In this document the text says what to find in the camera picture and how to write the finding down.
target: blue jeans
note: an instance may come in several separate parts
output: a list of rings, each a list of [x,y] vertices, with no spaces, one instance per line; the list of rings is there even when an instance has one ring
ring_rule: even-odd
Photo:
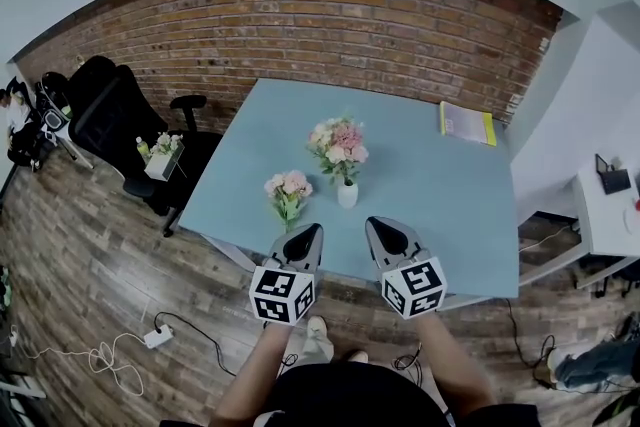
[[[555,370],[558,382],[567,388],[596,384],[612,375],[630,375],[640,339],[630,342],[605,342],[577,359],[567,357]]]

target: yellow book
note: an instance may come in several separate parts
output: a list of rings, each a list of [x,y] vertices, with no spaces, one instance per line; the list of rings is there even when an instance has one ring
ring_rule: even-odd
[[[479,112],[440,102],[440,132],[467,141],[496,146],[496,132],[489,112]]]

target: tabletop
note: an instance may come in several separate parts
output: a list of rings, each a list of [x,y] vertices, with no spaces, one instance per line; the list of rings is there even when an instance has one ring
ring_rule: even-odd
[[[640,213],[635,209],[638,189],[605,194],[595,160],[573,181],[580,234],[594,255],[640,257]]]
[[[358,203],[344,210],[306,149],[314,126],[352,116],[364,123],[369,159]],[[439,132],[437,105],[336,86],[260,79],[209,161],[180,225],[262,254],[284,233],[264,183],[299,169],[314,193],[298,225],[324,228],[321,268],[375,279],[364,225],[371,215],[415,229],[438,256],[450,293],[518,294],[516,209],[503,127],[490,147]]]

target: small flower arrangement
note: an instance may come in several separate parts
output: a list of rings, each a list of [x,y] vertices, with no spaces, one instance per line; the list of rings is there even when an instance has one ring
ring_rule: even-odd
[[[166,132],[163,132],[158,137],[158,141],[156,142],[156,144],[154,144],[151,148],[151,154],[173,155],[178,149],[181,139],[181,135],[169,135]]]
[[[290,231],[304,208],[304,199],[311,195],[313,187],[304,173],[294,170],[273,175],[264,184],[264,190],[284,223],[285,230]]]
[[[339,177],[345,185],[355,183],[356,166],[367,161],[369,152],[362,144],[361,126],[351,118],[328,119],[316,125],[309,135],[307,148],[320,159],[322,173]]]

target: black and white marker cube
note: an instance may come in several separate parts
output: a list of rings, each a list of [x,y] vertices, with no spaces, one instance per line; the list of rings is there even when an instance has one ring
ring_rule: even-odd
[[[315,301],[313,274],[256,267],[249,297],[256,318],[295,325]]]
[[[446,293],[447,280],[436,257],[382,274],[382,297],[403,319],[439,308]]]

